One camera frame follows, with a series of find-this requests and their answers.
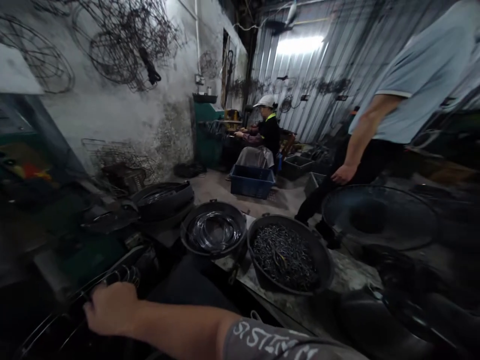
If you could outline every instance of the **black shoe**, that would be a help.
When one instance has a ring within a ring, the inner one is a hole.
[[[320,221],[315,225],[315,230],[317,230],[321,237],[326,241],[326,247],[330,250],[340,249],[342,247],[342,242],[335,237],[334,231],[327,225],[325,221]]]

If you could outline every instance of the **table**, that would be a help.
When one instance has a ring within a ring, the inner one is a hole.
[[[255,218],[246,216],[247,229],[254,222]],[[377,270],[362,262],[359,262],[338,251],[330,251],[334,264],[334,278],[329,291],[338,295],[348,293],[353,290],[359,290],[366,285],[382,288]],[[215,260],[214,263],[225,271],[230,271],[235,260],[231,256]],[[310,330],[317,336],[328,336],[322,321],[318,314],[312,310],[311,300],[308,297],[285,294],[281,292],[272,292],[260,287],[257,280],[255,269],[252,265],[249,254],[247,253],[245,263],[249,266],[247,269],[240,270],[237,274],[237,280],[251,291],[265,299],[292,319],[300,323],[303,327]]]

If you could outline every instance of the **white hard hat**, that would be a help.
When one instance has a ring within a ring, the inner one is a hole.
[[[262,97],[260,99],[260,101],[258,103],[253,105],[253,107],[255,108],[257,106],[265,106],[265,107],[268,107],[268,108],[273,108],[274,103],[275,103],[275,99],[274,99],[273,95],[265,95],[264,97]]]

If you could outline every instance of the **ceiling light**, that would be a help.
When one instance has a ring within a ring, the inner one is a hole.
[[[321,49],[323,43],[323,36],[285,39],[278,42],[276,53],[281,55],[313,53],[317,49]]]

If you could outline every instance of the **person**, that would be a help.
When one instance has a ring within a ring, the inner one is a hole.
[[[241,151],[236,164],[271,168],[277,163],[276,159],[280,150],[280,126],[275,113],[274,96],[265,95],[253,107],[260,108],[263,121],[260,121],[257,127],[252,127],[250,131],[242,128],[235,132],[236,137],[243,139],[248,144]]]
[[[458,84],[479,27],[480,0],[462,0],[409,41],[366,94],[349,136],[296,220],[307,224],[325,196],[340,186],[371,183],[404,150]],[[331,249],[340,246],[323,220],[315,228]]]
[[[139,300],[128,282],[97,286],[83,309],[91,331],[148,343],[177,360],[367,360],[337,341],[228,310]]]

